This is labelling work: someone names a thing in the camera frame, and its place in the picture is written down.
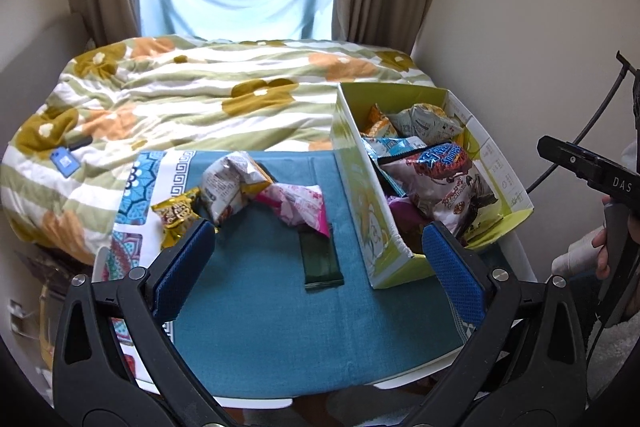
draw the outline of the metal screw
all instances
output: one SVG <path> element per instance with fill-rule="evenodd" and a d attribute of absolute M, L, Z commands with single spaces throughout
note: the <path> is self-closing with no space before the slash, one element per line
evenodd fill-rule
<path fill-rule="evenodd" d="M 554 286 L 557 286 L 558 288 L 564 288 L 566 286 L 566 281 L 559 275 L 554 275 L 553 283 Z"/>
<path fill-rule="evenodd" d="M 73 279 L 71 279 L 71 286 L 82 286 L 86 281 L 86 275 L 81 273 L 76 275 Z"/>
<path fill-rule="evenodd" d="M 504 282 L 509 278 L 509 274 L 505 272 L 505 270 L 503 270 L 502 268 L 496 268 L 492 273 L 492 276 L 494 277 L 495 280 L 500 282 Z"/>
<path fill-rule="evenodd" d="M 145 276 L 146 269 L 143 266 L 136 266 L 129 271 L 129 279 L 133 279 L 137 281 L 138 279 L 142 279 Z"/>

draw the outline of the blue gripper pad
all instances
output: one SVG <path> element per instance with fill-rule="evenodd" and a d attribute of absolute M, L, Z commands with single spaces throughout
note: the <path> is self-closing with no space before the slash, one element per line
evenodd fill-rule
<path fill-rule="evenodd" d="M 484 319 L 486 300 L 491 290 L 486 277 L 488 270 L 482 260 L 477 254 L 465 250 L 440 222 L 424 227 L 422 251 L 462 320 L 477 328 Z M 471 256 L 475 256 L 481 265 Z M 476 273 L 471 272 L 469 265 Z"/>
<path fill-rule="evenodd" d="M 148 281 L 153 284 L 152 315 L 159 324 L 174 321 L 178 316 L 215 245 L 215 227 L 199 219 L 174 247 L 163 250 L 149 267 L 153 273 L 158 263 L 160 272 L 157 282 Z"/>

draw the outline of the hand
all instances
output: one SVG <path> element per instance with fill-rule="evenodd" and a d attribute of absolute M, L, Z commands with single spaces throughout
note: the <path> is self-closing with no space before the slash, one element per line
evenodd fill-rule
<path fill-rule="evenodd" d="M 602 198 L 602 203 L 607 204 L 610 200 L 611 198 L 609 196 L 604 196 Z M 634 216 L 629 216 L 628 229 L 631 239 L 640 245 L 640 220 Z M 601 280 L 606 279 L 611 273 L 611 269 L 609 267 L 609 252 L 607 251 L 606 244 L 607 229 L 602 230 L 591 241 L 591 246 L 593 248 L 602 247 L 598 253 L 598 260 L 596 263 L 596 277 Z M 636 288 L 635 293 L 626 305 L 625 317 L 631 317 L 638 313 L 638 311 L 640 311 L 640 282 L 638 283 L 638 288 Z"/>

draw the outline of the blue tablecloth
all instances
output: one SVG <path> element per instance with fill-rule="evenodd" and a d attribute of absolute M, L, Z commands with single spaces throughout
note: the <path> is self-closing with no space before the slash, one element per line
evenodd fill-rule
<path fill-rule="evenodd" d="M 223 152 L 193 157 L 187 188 Z M 255 152 L 279 182 L 320 185 L 344 286 L 308 293 L 298 234 L 258 203 L 232 216 L 174 322 L 175 346 L 214 396 L 299 396 L 383 380 L 462 345 L 435 277 L 372 290 L 332 152 Z M 506 265 L 499 248 L 488 264 Z"/>

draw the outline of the headboard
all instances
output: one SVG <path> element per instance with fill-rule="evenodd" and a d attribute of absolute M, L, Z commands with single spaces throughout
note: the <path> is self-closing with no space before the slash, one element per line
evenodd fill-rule
<path fill-rule="evenodd" d="M 44 103 L 69 60 L 84 51 L 89 35 L 75 13 L 57 20 L 0 71 L 0 153 L 27 118 Z"/>

